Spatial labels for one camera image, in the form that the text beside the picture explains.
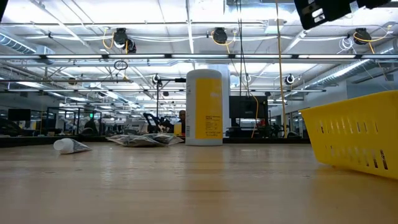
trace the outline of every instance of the metal frame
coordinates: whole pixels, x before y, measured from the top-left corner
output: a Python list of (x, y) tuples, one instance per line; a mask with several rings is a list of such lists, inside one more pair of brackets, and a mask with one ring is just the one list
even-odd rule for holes
[[(1, 60), (26, 60), (26, 59), (85, 59), (85, 60), (109, 60), (109, 59), (239, 59), (240, 54), (69, 54), (69, 55), (0, 55)], [(278, 59), (278, 54), (245, 54), (245, 60), (270, 60)], [(398, 54), (282, 54), (282, 61), (287, 60), (359, 60), (359, 59), (398, 59)]]

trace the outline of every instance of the ceiling duct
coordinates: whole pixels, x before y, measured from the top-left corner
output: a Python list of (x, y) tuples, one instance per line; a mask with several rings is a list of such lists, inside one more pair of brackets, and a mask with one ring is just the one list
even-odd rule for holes
[[(398, 54), (398, 39), (388, 41), (377, 47), (377, 54)], [(378, 67), (375, 60), (372, 59), (362, 59), (353, 63), (339, 65), (323, 74), (318, 76), (318, 80), (311, 82), (308, 85), (303, 86), (303, 88), (315, 88), (319, 85), (327, 86), (331, 84), (338, 83), (347, 78), (353, 77), (359, 73), (365, 72), (372, 68)]]
[[(37, 54), (37, 55), (48, 55), (54, 54), (55, 52), (43, 45), (35, 45), (31, 43), (27, 43), (21, 38), (8, 33), (4, 29), (0, 28), (0, 44), (6, 47), (9, 47), (21, 54)], [(53, 60), (48, 59), (38, 59), (36, 60), (40, 63), (45, 63), (50, 65), (53, 63)]]

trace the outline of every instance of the plastic bag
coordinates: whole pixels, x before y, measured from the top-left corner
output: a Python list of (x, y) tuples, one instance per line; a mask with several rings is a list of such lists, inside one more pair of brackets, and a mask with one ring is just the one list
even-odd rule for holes
[(117, 135), (107, 139), (127, 147), (160, 147), (183, 142), (173, 134)]

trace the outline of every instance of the white tube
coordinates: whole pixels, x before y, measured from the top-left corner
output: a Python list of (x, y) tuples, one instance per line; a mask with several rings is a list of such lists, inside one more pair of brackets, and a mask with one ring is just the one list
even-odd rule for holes
[(91, 151), (91, 149), (76, 140), (64, 138), (54, 143), (54, 149), (61, 154), (71, 154), (76, 152)]

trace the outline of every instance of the person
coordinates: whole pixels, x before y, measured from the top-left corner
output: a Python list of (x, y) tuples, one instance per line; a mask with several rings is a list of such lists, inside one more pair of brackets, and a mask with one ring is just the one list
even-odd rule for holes
[(181, 110), (178, 116), (180, 117), (179, 122), (181, 123), (181, 132), (185, 135), (185, 110)]

